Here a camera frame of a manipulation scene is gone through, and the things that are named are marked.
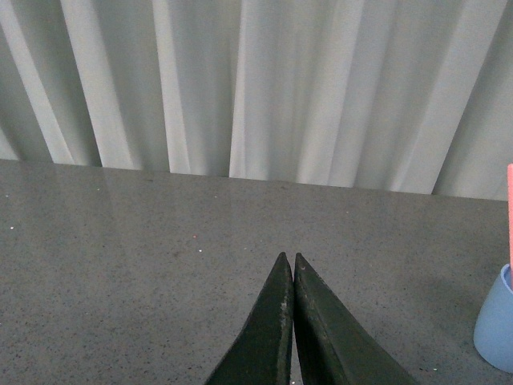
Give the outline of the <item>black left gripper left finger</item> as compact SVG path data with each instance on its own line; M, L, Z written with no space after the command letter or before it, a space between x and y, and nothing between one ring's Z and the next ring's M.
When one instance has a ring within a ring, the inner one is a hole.
M280 253L234 343L207 384L288 384L291 372L294 288Z

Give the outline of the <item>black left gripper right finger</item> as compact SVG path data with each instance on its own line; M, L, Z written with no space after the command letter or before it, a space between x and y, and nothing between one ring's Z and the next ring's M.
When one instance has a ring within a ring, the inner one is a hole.
M298 253L294 328L304 384L416 384Z

